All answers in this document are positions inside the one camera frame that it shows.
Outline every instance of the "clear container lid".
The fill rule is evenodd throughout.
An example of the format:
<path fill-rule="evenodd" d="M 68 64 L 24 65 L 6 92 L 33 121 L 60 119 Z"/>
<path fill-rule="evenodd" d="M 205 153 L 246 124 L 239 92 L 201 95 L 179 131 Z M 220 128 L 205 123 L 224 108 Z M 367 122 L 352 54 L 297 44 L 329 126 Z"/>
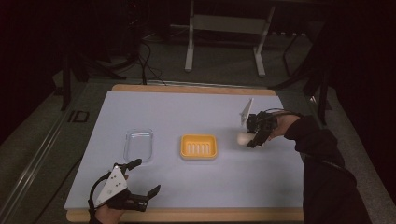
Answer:
<path fill-rule="evenodd" d="M 151 129 L 132 129 L 126 134 L 124 149 L 124 159 L 131 162 L 141 159 L 142 162 L 148 162 L 152 156 L 152 138 Z"/>

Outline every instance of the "gray carpet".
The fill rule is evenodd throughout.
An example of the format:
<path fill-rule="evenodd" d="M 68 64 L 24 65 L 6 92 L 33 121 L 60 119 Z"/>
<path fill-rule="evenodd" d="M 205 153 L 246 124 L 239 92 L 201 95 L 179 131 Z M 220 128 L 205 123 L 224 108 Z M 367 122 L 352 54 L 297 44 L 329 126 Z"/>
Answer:
<path fill-rule="evenodd" d="M 164 82 L 167 85 L 195 85 L 204 83 L 207 85 L 265 88 L 288 78 L 281 61 L 281 54 L 290 39 L 283 35 L 271 35 L 265 43 L 262 56 L 267 76 L 263 78 L 257 76 L 249 44 L 238 47 L 230 43 L 217 43 L 217 47 L 214 47 L 213 44 L 206 43 L 205 40 L 198 41 L 195 46 L 193 70 L 190 73 L 185 73 L 186 39 L 183 36 L 175 36 L 174 41 L 164 43 L 157 42 L 157 39 L 154 42 L 152 37 L 151 41 L 147 39 L 151 49 L 148 65 L 152 70 L 151 72 L 150 69 L 146 69 L 147 77 L 150 80 L 149 84 L 163 84 Z M 291 67 L 296 67 L 299 64 L 309 46 L 309 42 L 303 37 L 296 43 L 297 49 L 290 53 Z M 146 58 L 149 55 L 148 50 L 147 47 L 142 46 L 143 57 Z M 0 202 L 2 208 L 8 195 L 17 184 L 20 174 L 35 153 L 42 148 L 47 148 L 48 153 L 45 155 L 35 180 L 22 195 L 21 203 L 17 204 L 16 210 L 11 214 L 7 223 L 33 223 L 39 216 L 40 219 L 37 223 L 69 223 L 65 218 L 64 202 L 78 168 L 78 159 L 84 153 L 89 142 L 105 94 L 115 83 L 140 83 L 141 71 L 139 64 L 118 71 L 121 76 L 128 77 L 124 81 L 103 77 L 92 71 L 92 78 L 88 83 L 73 82 L 75 95 L 67 111 L 60 111 L 62 98 L 51 95 L 8 138 L 0 148 L 0 179 L 2 180 Z M 301 94 L 303 85 L 304 82 L 301 81 L 286 90 L 279 91 L 278 94 L 285 108 L 309 114 L 312 113 L 311 108 L 315 108 Z M 339 139 L 339 147 L 345 156 L 346 166 L 358 179 L 359 191 L 373 223 L 392 223 L 396 220 L 395 205 L 382 186 L 359 137 L 339 105 L 332 89 L 330 89 L 328 101 L 332 110 L 326 111 L 327 128 L 332 130 Z M 85 123 L 68 121 L 72 111 L 90 112 L 88 121 Z M 88 199 L 88 195 L 81 195 L 81 197 Z"/>

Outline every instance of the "person's right hand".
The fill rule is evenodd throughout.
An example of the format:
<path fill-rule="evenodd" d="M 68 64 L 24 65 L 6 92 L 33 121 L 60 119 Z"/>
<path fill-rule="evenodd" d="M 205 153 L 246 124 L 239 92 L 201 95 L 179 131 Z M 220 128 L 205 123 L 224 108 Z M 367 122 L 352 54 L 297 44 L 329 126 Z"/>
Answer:
<path fill-rule="evenodd" d="M 288 113 L 287 111 L 280 111 L 280 112 L 275 112 L 274 114 L 282 114 L 282 113 Z M 271 141 L 271 139 L 276 138 L 278 136 L 283 136 L 285 135 L 286 131 L 290 127 L 292 123 L 294 123 L 297 119 L 300 117 L 296 115 L 278 115 L 276 116 L 276 121 L 277 121 L 277 127 L 272 131 L 270 136 L 268 137 L 268 141 Z"/>

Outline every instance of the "yellow soap dish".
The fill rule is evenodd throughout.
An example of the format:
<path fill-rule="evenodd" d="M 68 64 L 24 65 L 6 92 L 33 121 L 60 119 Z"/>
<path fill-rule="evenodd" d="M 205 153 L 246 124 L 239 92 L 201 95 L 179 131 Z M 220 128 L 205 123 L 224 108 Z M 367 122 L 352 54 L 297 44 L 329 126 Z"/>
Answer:
<path fill-rule="evenodd" d="M 216 137 L 211 134 L 185 134 L 180 155 L 185 160 L 213 160 L 218 155 Z"/>

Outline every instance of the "black sleeve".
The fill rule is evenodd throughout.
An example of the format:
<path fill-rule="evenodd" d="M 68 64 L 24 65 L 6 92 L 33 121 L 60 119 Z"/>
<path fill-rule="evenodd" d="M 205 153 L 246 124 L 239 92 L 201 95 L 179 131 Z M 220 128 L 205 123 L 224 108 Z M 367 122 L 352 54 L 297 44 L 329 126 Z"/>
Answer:
<path fill-rule="evenodd" d="M 321 130 L 312 117 L 296 120 L 285 133 L 295 140 L 304 160 L 304 223 L 371 223 L 356 189 L 356 179 L 345 169 L 337 139 Z"/>

